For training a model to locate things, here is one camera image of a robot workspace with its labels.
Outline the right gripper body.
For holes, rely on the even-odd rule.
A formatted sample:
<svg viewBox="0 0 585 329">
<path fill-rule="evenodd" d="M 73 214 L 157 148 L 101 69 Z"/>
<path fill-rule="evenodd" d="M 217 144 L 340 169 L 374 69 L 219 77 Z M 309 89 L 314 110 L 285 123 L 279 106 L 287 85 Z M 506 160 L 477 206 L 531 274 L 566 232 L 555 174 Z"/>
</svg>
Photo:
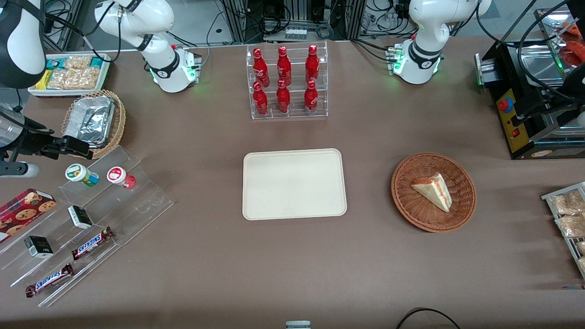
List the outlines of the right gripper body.
<svg viewBox="0 0 585 329">
<path fill-rule="evenodd" d="M 0 146 L 2 178 L 33 178 L 40 173 L 35 163 L 19 162 L 19 155 L 41 155 L 53 143 L 52 129 L 16 112 L 15 108 L 1 108 Z"/>
</svg>

